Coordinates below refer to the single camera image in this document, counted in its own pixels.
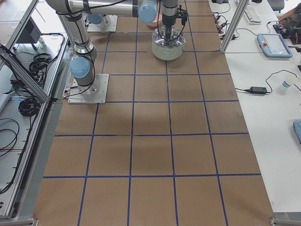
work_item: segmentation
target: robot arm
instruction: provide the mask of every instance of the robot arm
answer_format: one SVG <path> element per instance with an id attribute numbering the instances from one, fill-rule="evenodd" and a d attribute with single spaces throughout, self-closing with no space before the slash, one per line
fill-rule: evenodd
<path id="1" fill-rule="evenodd" d="M 82 12 L 87 14 L 117 15 L 140 17 L 146 23 L 152 22 L 157 15 L 157 0 L 46 0 L 60 15 L 63 26 L 80 57 L 70 63 L 70 71 L 87 95 L 98 91 L 95 74 L 92 73 L 96 59 L 96 49 L 89 40 Z M 162 22 L 166 26 L 163 33 L 165 44 L 171 41 L 171 30 L 177 18 L 184 25 L 187 14 L 178 6 L 178 0 L 159 0 L 162 3 Z"/>
<path id="2" fill-rule="evenodd" d="M 74 50 L 78 55 L 87 55 L 94 46 L 88 38 L 81 12 L 88 14 L 108 14 L 117 16 L 140 17 L 151 22 L 157 14 L 157 0 L 47 0 L 46 2 L 63 16 L 65 30 L 73 40 Z"/>
<path id="3" fill-rule="evenodd" d="M 79 55 L 88 54 L 93 50 L 89 41 L 81 12 L 117 16 L 140 17 L 144 22 L 152 22 L 157 14 L 157 0 L 46 0 L 64 19 L 70 31 L 70 39 L 74 40 L 75 51 Z M 187 12 L 178 7 L 178 0 L 159 0 L 162 2 L 162 23 L 165 25 L 164 37 L 166 44 L 170 42 L 171 28 L 177 18 L 182 24 L 187 21 Z"/>

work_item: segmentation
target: brown paper floor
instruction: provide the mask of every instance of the brown paper floor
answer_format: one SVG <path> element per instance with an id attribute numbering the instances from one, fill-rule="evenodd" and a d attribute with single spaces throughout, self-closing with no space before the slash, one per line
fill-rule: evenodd
<path id="1" fill-rule="evenodd" d="M 90 35 L 96 72 L 110 73 L 107 103 L 63 103 L 34 211 L 39 225 L 269 225 L 209 4 L 182 4 L 187 45 L 174 61 L 154 57 L 152 29 L 136 18 Z"/>

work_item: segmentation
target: stainless steel pot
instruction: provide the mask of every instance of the stainless steel pot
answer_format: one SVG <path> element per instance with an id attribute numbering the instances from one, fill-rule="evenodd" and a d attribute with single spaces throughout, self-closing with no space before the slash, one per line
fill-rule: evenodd
<path id="1" fill-rule="evenodd" d="M 165 27 L 161 27 L 159 30 L 161 31 L 161 34 L 164 37 L 162 31 L 165 30 Z M 177 39 L 171 41 L 169 45 L 165 45 L 164 38 L 161 38 L 158 30 L 156 29 L 152 33 L 151 50 L 153 54 L 161 60 L 175 60 L 176 58 L 178 58 L 184 51 L 184 47 L 186 44 L 185 37 L 183 33 L 180 34 L 180 32 L 181 31 L 179 29 L 173 27 L 171 39 L 175 39 L 179 35 L 180 36 Z"/>

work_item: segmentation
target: person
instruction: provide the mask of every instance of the person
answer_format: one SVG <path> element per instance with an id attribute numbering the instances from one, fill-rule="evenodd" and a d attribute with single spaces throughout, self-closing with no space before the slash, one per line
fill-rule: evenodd
<path id="1" fill-rule="evenodd" d="M 301 21 L 301 2 L 278 19 L 286 29 L 296 26 Z"/>

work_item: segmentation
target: bowl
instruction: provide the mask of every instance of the bowl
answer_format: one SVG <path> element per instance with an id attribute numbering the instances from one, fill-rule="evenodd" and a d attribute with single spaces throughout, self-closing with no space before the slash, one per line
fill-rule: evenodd
<path id="1" fill-rule="evenodd" d="M 147 25 L 150 27 L 157 27 L 157 19 L 158 19 L 158 14 L 156 15 L 156 18 L 152 22 L 147 23 Z M 159 23 L 161 22 L 161 20 L 162 20 L 162 15 L 159 14 Z"/>

